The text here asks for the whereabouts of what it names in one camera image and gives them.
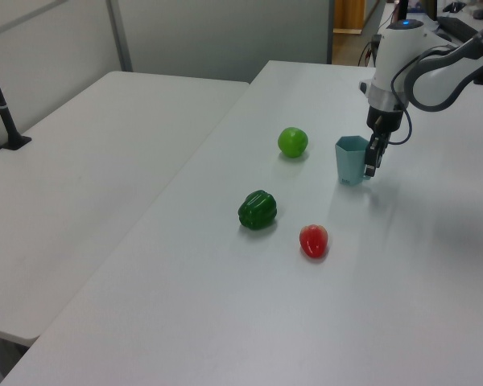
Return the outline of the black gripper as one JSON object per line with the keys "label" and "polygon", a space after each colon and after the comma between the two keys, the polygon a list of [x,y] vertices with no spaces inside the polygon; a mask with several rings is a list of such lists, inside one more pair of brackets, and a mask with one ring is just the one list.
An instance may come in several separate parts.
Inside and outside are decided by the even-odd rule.
{"label": "black gripper", "polygon": [[366,124],[380,137],[373,135],[365,148],[364,177],[372,178],[381,166],[382,158],[388,146],[388,136],[397,131],[403,119],[403,111],[386,112],[369,107]]}

